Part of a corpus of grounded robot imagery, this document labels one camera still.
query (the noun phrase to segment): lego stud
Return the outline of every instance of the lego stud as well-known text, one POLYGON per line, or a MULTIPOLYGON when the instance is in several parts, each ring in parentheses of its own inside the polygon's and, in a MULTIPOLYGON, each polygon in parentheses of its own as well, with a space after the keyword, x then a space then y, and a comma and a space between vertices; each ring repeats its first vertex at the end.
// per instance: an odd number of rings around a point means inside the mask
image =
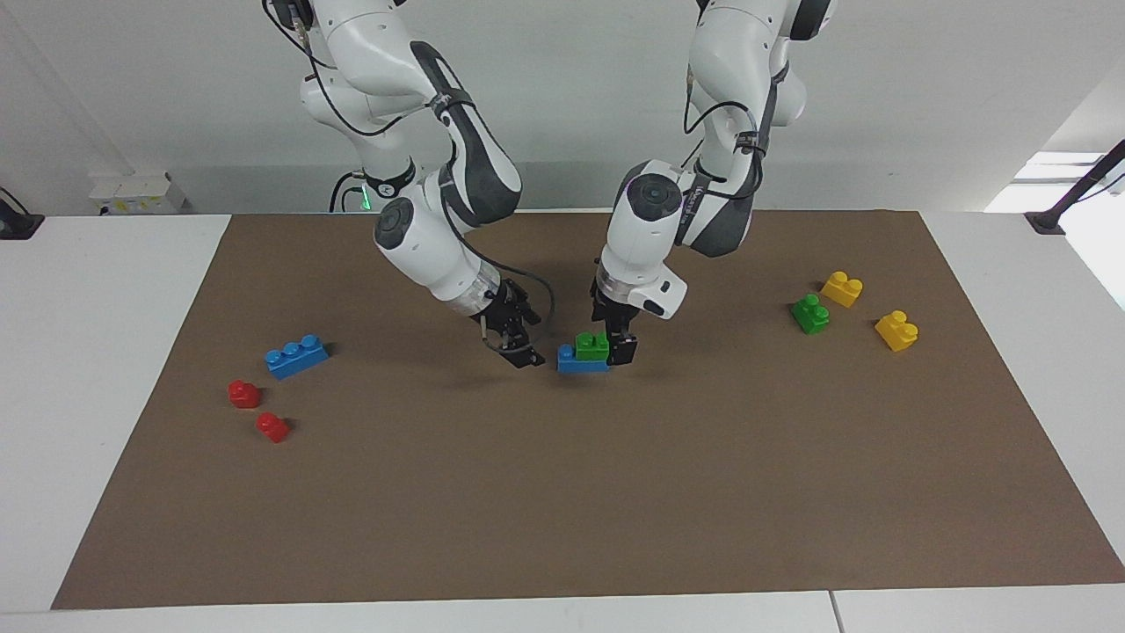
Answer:
POLYGON ((231 405, 234 405, 238 409, 254 409, 262 400, 260 389, 242 381, 234 381, 227 386, 226 395, 231 399, 231 405))
POLYGON ((855 305, 860 293, 863 292, 863 281, 860 279, 848 279, 847 272, 837 270, 828 278, 828 282, 820 290, 820 293, 843 305, 852 307, 855 305))
POLYGON ((300 343, 288 343, 280 352, 271 350, 266 354, 266 368, 273 378, 285 380, 328 360, 320 337, 307 335, 300 343))
POLYGON ((582 333, 574 338, 574 356, 578 361, 609 361, 609 336, 605 333, 598 333, 596 336, 582 333))
POLYGON ((820 297, 810 293, 793 304, 793 318, 807 335, 820 334, 828 327, 828 308, 820 305, 820 297))
POLYGON ((918 343, 918 327, 909 323, 909 316, 901 309, 883 316, 875 325, 875 332, 893 352, 902 352, 918 343))
POLYGON ((256 426, 258 431, 262 432, 262 435, 270 438, 270 442, 273 444, 280 443, 289 435, 289 426, 273 414, 262 414, 259 416, 256 426))
POLYGON ((604 374, 610 371, 605 361, 582 361, 576 358, 573 345, 559 346, 558 372, 560 374, 604 374))

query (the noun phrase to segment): brown mat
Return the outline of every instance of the brown mat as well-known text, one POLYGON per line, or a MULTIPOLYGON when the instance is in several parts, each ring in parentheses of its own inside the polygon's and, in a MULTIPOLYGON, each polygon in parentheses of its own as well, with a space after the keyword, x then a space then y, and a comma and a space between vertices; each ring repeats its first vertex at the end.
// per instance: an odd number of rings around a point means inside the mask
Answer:
MULTIPOLYGON (((732 256, 677 251, 682 313, 608 377, 511 370, 372 223, 232 220, 55 608, 1125 581, 917 214, 759 212, 732 256), (837 268, 867 289, 807 337, 788 304, 837 268), (922 336, 899 355, 893 308, 922 336), (306 333, 333 359, 271 380, 306 333)), ((557 282, 552 359, 605 225, 474 235, 557 282)))

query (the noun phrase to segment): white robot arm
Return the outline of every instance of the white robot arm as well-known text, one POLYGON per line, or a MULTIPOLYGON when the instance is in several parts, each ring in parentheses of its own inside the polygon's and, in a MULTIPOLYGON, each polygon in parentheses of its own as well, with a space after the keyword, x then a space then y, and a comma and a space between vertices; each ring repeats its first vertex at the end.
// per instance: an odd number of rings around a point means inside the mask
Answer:
POLYGON ((395 15, 406 0, 270 1, 314 63, 309 38, 323 37, 328 61, 302 84, 302 102, 352 141, 369 189, 390 200, 375 228, 379 250, 435 298, 500 334, 501 346, 489 347, 512 365, 542 365, 526 332, 540 323, 526 291, 461 237, 515 211, 520 174, 446 60, 395 15), (422 108, 444 126, 453 152, 417 180, 389 127, 422 108))
MULTIPOLYGON (((804 84, 789 67, 790 43, 814 37, 836 8, 836 0, 698 2, 687 90, 705 136, 692 170, 652 160, 621 184, 591 287, 611 365, 632 362, 637 337, 629 325, 641 310, 667 320, 680 309, 687 283, 664 263, 674 245, 721 256, 746 238, 770 129, 804 109, 804 84)), ((685 112, 684 130, 694 127, 685 112)))

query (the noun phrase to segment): black strap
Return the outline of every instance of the black strap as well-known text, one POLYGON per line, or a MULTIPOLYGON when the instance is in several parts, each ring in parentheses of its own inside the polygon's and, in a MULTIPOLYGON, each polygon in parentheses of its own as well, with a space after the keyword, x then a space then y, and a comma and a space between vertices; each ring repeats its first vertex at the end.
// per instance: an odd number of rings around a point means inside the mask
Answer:
POLYGON ((687 236, 687 229, 692 225, 692 220, 695 219, 695 214, 700 210, 700 205, 706 198, 708 188, 711 186, 711 178, 705 173, 695 173, 695 180, 692 182, 692 188, 684 191, 684 212, 680 216, 680 227, 676 229, 676 241, 677 246, 684 245, 684 237, 687 236))
POLYGON ((770 132, 773 128, 773 117, 774 112, 777 110, 777 89, 789 76, 790 64, 786 63, 785 67, 773 75, 770 82, 770 98, 766 99, 766 111, 763 112, 762 123, 758 125, 758 138, 757 145, 754 148, 760 148, 762 156, 765 157, 766 152, 770 151, 770 132))
POLYGON ((417 168, 414 165, 413 156, 411 157, 411 165, 406 168, 406 171, 395 175, 394 178, 381 180, 363 172, 363 179, 367 180, 368 187, 375 191, 375 195, 385 200, 397 198, 398 193, 400 193, 407 184, 414 181, 415 175, 417 175, 417 168))
POLYGON ((469 96, 465 90, 459 90, 457 88, 446 88, 438 92, 429 103, 430 108, 433 110, 433 115, 441 118, 441 115, 446 112, 449 108, 454 106, 472 106, 476 103, 472 101, 472 97, 469 96))

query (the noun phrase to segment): white wall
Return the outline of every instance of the white wall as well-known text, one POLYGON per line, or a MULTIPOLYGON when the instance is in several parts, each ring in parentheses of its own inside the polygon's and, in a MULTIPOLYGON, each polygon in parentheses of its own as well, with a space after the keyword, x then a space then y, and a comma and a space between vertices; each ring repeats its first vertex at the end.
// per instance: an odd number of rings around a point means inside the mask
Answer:
MULTIPOLYGON (((171 171, 197 210, 318 209, 354 162, 306 118, 295 93, 307 66, 256 2, 0 3, 126 161, 171 171)), ((1088 52, 1125 54, 1119 0, 840 4, 794 53, 811 102, 775 135, 759 206, 982 208, 1097 84, 1088 52)), ((678 132, 691 0, 411 0, 402 11, 520 164, 525 207, 606 206, 628 166, 678 162, 694 144, 678 132)), ((9 58, 4 87, 24 85, 9 58)), ((25 187, 43 208, 79 208, 88 184, 70 182, 89 147, 43 130, 50 103, 21 102, 9 112, 0 101, 0 138, 42 136, 38 160, 53 165, 25 187)), ((425 116, 407 129, 420 162, 436 164, 448 141, 425 116)), ((28 179, 22 160, 3 151, 0 174, 28 179)))
MULTIPOLYGON (((1047 210, 1069 191, 1070 184, 1011 184, 986 208, 989 212, 1047 210)), ((1066 241, 1094 275, 1125 309, 1125 196, 1108 192, 1071 207, 1062 218, 1066 241)))
POLYGON ((61 105, 75 101, 27 42, 0 3, 0 184, 36 211, 75 211, 90 192, 87 175, 122 165, 61 105))
MULTIPOLYGON (((1090 63, 1105 66, 1106 62, 1090 63)), ((1125 58, 1109 73, 1055 132, 1047 151, 1107 152, 1125 138, 1125 58)))

